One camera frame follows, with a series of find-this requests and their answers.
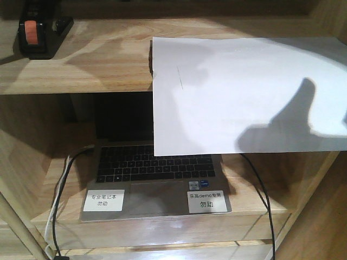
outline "laptop touchpad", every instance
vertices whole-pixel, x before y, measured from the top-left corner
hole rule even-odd
[[[127,213],[147,215],[156,213],[187,213],[187,192],[183,182],[131,184]]]

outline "wooden shelving unit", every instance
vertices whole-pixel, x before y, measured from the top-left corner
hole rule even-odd
[[[316,0],[116,3],[62,1],[75,24],[56,56],[22,58],[19,8],[0,10],[0,192],[9,207],[0,232],[15,252],[0,259],[47,259],[44,225],[64,157],[94,143],[93,123],[64,122],[56,94],[151,90],[152,37],[310,37],[347,41],[347,4]],[[277,246],[338,152],[250,154],[269,190]],[[270,259],[271,233],[252,170],[225,154],[232,212],[81,223],[91,157],[72,168],[62,196],[57,237],[63,252],[88,259]],[[10,216],[18,220],[11,223]]]

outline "white paper sheet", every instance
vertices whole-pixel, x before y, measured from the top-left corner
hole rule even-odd
[[[153,38],[155,155],[347,150],[332,37]]]

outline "power cord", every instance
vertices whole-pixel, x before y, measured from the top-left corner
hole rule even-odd
[[[259,194],[261,200],[263,201],[267,211],[268,211],[268,214],[269,214],[269,222],[270,222],[270,228],[271,228],[271,239],[272,239],[272,260],[275,260],[276,256],[275,256],[275,253],[276,253],[276,249],[275,249],[275,232],[274,232],[274,229],[273,229],[273,222],[272,222],[272,214],[271,214],[271,205],[270,205],[270,199],[269,199],[269,196],[267,194],[267,190],[265,188],[265,185],[263,183],[263,181],[261,180],[256,168],[254,167],[254,165],[252,164],[252,162],[250,161],[250,159],[243,153],[240,153],[240,155],[249,163],[250,167],[252,168],[253,172],[255,173],[260,185],[261,185],[261,188],[262,190],[264,191],[264,194],[265,194],[265,197],[266,197],[266,203],[265,203],[265,200],[263,198],[263,196]]]
[[[50,213],[49,213],[49,216],[48,216],[48,220],[47,220],[47,223],[46,223],[46,228],[45,228],[45,232],[44,232],[44,240],[47,242],[47,246],[45,248],[45,252],[47,254],[47,256],[49,257],[49,259],[51,260],[68,260],[69,258],[68,257],[64,257],[64,256],[61,256],[61,253],[60,253],[60,249],[59,249],[59,246],[57,244],[57,241],[56,241],[56,232],[55,232],[55,223],[56,223],[56,215],[57,215],[57,211],[58,211],[58,207],[59,207],[59,201],[60,201],[60,197],[61,197],[61,194],[62,194],[62,191],[64,189],[64,186],[65,186],[65,183],[66,183],[66,179],[67,179],[67,176],[68,176],[68,173],[72,167],[72,164],[74,162],[74,160],[81,154],[83,153],[87,153],[89,152],[90,150],[92,150],[94,148],[94,145],[89,145],[89,146],[85,146],[81,149],[78,149],[74,152],[72,152],[66,159],[65,159],[65,164],[64,164],[64,168],[63,168],[63,172],[61,174],[61,177],[59,178],[59,181],[57,182],[57,186],[56,186],[56,195],[55,195],[55,198],[53,200],[53,203],[52,203],[52,208],[50,210]],[[49,248],[49,243],[50,243],[50,240],[48,239],[49,237],[49,228],[50,228],[50,223],[52,222],[52,236],[53,236],[53,242],[54,242],[54,245],[56,247],[56,251],[58,253],[58,256],[55,256],[53,257],[50,253],[50,248]]]

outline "orange switch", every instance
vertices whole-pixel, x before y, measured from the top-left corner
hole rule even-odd
[[[28,44],[38,45],[36,21],[25,21],[25,39]]]

